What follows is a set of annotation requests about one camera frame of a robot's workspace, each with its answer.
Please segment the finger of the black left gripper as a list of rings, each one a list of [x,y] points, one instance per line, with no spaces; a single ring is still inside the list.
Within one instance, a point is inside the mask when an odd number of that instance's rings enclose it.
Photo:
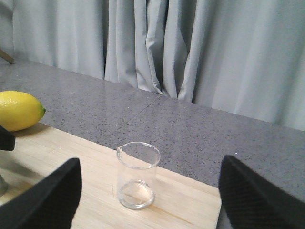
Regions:
[[[0,149],[13,151],[15,148],[15,136],[4,127],[0,127]]]

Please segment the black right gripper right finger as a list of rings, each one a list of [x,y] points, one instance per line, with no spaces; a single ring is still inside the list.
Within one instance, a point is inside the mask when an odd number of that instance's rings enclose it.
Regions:
[[[303,229],[305,204],[225,155],[219,177],[222,204],[234,229]]]

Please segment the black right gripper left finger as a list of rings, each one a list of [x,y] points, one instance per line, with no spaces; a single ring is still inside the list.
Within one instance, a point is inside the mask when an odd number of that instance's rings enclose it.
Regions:
[[[82,192],[81,164],[71,158],[0,208],[2,229],[69,229]]]

